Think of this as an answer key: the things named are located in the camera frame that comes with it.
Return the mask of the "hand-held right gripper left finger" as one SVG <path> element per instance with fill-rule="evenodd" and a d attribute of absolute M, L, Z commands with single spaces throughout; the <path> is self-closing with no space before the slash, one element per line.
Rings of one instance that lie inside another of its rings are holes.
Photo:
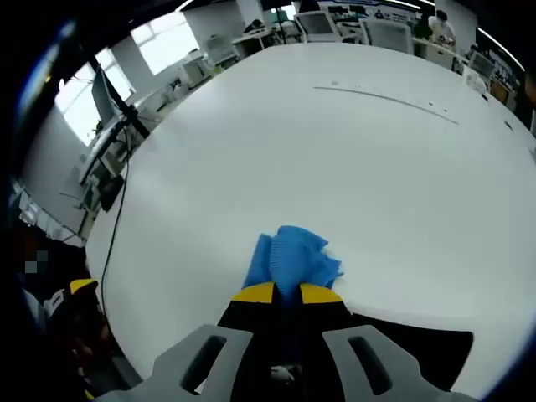
<path fill-rule="evenodd" d="M 253 333 L 203 325 L 160 355 L 126 401 L 230 401 Z"/>

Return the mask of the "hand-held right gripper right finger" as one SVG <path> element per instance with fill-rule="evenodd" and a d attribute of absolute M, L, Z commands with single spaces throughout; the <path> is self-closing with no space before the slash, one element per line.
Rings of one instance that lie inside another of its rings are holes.
<path fill-rule="evenodd" d="M 307 356 L 331 401 L 459 401 L 431 384 L 418 360 L 376 327 L 356 323 L 343 299 L 317 285 L 299 285 Z"/>

